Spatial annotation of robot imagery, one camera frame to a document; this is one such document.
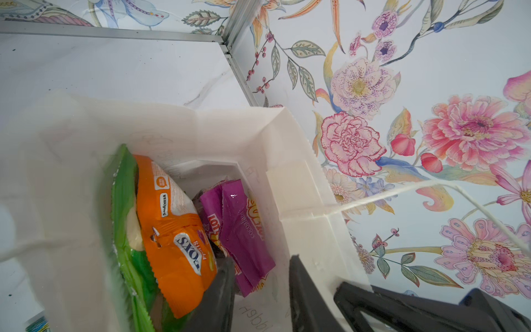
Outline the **white paper bag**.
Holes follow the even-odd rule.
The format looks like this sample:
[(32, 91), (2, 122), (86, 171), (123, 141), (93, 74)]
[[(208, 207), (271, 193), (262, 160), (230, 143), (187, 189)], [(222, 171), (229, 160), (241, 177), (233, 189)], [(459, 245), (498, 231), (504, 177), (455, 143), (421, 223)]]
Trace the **white paper bag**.
[(288, 260), (299, 255), (326, 304), (342, 281), (369, 288), (342, 209), (289, 110), (194, 111), (52, 92), (1, 129), (1, 219), (17, 232), (1, 257), (26, 269), (53, 331), (132, 331), (112, 244), (118, 150), (149, 156), (189, 195), (239, 177), (257, 200), (276, 267), (237, 306), (233, 331), (290, 331)]

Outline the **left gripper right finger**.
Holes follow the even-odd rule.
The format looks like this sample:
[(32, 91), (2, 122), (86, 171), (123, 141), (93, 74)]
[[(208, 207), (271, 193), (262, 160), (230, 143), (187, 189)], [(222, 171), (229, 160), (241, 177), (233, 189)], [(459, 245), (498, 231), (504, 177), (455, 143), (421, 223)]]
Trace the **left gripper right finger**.
[(293, 332), (344, 331), (298, 255), (290, 258), (289, 296)]

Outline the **orange Fox's candy bag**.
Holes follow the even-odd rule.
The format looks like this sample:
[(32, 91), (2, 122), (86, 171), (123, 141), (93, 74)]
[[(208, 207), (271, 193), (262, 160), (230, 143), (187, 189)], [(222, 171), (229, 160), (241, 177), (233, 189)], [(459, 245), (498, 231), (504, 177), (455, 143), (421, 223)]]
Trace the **orange Fox's candy bag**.
[(182, 318), (195, 310), (214, 281), (216, 257), (192, 200), (152, 159), (134, 158), (147, 258), (171, 312)]

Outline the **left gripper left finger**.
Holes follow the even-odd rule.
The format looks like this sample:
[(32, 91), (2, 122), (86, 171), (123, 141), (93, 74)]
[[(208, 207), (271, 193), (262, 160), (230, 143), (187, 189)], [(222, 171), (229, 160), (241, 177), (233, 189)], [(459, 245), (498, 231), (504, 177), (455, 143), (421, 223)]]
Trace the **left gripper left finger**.
[(230, 332), (235, 301), (235, 263), (218, 261), (218, 272), (183, 331)]

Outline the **purple snack pack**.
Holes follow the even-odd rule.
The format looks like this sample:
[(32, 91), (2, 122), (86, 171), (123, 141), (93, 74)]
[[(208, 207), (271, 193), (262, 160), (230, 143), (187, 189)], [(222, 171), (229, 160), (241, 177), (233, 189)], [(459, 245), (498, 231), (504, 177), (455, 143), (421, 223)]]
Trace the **purple snack pack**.
[(276, 267), (265, 243), (257, 204), (242, 181), (221, 181), (199, 194), (200, 218), (209, 240), (235, 261), (236, 285), (243, 297), (264, 287)]

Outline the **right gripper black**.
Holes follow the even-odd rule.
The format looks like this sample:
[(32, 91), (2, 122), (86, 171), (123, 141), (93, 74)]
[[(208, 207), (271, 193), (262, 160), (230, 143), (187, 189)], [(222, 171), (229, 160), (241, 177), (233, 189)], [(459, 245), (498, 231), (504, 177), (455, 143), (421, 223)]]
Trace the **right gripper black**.
[(480, 289), (450, 304), (342, 283), (334, 301), (353, 331), (529, 331), (530, 319)]

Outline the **green Lays chips bag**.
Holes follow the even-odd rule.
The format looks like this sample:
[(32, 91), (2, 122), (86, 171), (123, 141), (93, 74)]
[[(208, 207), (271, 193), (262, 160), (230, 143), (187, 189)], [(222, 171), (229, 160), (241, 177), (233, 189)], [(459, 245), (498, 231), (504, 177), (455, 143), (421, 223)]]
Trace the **green Lays chips bag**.
[(136, 214), (135, 158), (122, 144), (109, 161), (110, 220), (101, 222), (113, 297), (127, 331), (182, 331), (189, 315), (176, 319), (160, 289), (143, 248)]

